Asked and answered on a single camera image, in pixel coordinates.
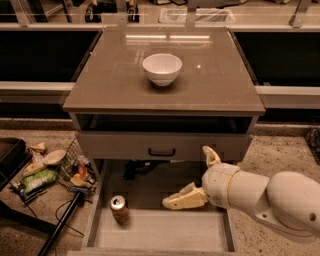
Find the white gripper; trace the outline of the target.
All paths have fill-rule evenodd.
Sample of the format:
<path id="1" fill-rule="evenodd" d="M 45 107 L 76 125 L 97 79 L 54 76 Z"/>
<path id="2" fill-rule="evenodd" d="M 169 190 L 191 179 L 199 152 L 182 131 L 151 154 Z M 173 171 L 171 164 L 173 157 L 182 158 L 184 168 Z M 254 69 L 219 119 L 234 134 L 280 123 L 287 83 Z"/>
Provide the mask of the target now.
<path id="1" fill-rule="evenodd" d="M 204 206 L 207 202 L 228 209 L 228 188 L 233 176 L 240 171 L 235 165 L 221 163 L 219 155 L 209 146 L 202 147 L 209 168 L 202 176 L 202 188 L 194 182 L 186 185 L 178 193 L 162 200 L 170 210 L 192 209 Z"/>

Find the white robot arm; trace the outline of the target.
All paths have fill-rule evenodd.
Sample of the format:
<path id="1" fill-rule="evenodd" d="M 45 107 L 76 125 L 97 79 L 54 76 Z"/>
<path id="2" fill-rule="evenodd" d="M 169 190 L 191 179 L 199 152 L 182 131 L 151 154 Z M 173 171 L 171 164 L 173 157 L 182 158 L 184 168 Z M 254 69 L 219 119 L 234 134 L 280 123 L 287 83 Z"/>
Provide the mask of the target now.
<path id="1" fill-rule="evenodd" d="M 320 237 L 320 183 L 292 171 L 270 178 L 245 172 L 222 162 L 212 148 L 202 150 L 207 164 L 202 184 L 190 183 L 164 198 L 164 207 L 181 210 L 209 203 L 242 211 L 294 242 L 308 243 Z"/>

